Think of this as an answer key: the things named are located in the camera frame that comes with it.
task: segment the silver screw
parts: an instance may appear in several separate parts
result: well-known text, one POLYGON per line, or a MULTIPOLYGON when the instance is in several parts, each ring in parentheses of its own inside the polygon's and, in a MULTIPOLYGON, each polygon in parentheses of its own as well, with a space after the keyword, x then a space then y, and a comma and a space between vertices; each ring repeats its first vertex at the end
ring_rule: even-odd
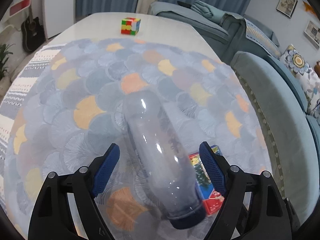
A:
POLYGON ((271 176, 270 172, 269 171, 264 171, 263 173, 263 176, 265 176, 266 178, 269 178, 271 176))
POLYGON ((238 172, 239 171, 239 167, 238 166, 235 166, 235 165, 232 165, 230 167, 230 169, 233 171, 233 172, 238 172))
POLYGON ((80 173, 86 173, 88 171, 88 167, 86 167, 86 166, 83 166, 83 167, 81 167, 80 169, 79 169, 79 172, 80 173))
POLYGON ((49 179, 54 178, 54 176, 56 176, 56 173, 55 173, 54 171, 51 171, 51 172, 48 174, 48 178, 49 178, 49 179))

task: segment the colorful card box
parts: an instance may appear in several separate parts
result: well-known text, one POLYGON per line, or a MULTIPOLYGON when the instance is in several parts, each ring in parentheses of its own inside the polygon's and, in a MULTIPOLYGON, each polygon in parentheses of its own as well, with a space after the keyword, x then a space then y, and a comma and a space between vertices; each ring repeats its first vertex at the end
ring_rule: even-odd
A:
POLYGON ((127 17, 121 22, 121 33, 136 35, 139 31, 141 19, 127 17))
MULTIPOLYGON (((213 145, 211 149, 215 154, 222 155, 217 145, 213 145)), ((199 193, 202 197, 205 210, 208 215, 212 215, 220 210, 224 197, 214 190, 214 187, 211 184, 207 172, 201 162, 199 153, 190 154, 189 159, 196 171, 199 193)))

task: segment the guitar body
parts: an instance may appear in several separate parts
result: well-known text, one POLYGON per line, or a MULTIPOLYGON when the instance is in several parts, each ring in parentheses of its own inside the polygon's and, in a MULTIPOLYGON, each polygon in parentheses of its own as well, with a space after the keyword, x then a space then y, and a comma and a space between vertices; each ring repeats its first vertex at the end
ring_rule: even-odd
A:
POLYGON ((39 23, 39 18, 36 17, 30 23, 29 17, 21 25, 22 31, 22 47, 27 53, 34 52, 45 41, 44 28, 39 23))

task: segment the white tabletop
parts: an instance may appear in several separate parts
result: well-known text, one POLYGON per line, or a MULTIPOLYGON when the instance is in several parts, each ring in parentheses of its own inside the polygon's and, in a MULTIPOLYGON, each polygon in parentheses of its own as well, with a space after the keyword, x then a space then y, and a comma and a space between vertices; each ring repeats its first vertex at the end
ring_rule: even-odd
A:
POLYGON ((201 35, 189 24, 172 19, 138 13, 95 13, 72 25, 54 38, 49 45, 68 43, 79 39, 103 40, 107 38, 131 38, 178 47, 184 51, 196 51, 218 59, 201 35), (137 35, 121 34, 121 20, 140 18, 137 35))

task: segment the rolled blanket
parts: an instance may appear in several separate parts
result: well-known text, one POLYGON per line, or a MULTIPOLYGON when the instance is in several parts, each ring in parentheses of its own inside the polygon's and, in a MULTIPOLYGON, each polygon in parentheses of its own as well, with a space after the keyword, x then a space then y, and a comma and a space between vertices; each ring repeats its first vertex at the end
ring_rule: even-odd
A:
POLYGON ((205 2, 196 0, 193 5, 191 6, 191 10, 201 14, 203 17, 207 18, 208 20, 220 24, 225 11, 222 11, 214 6, 207 4, 205 2))

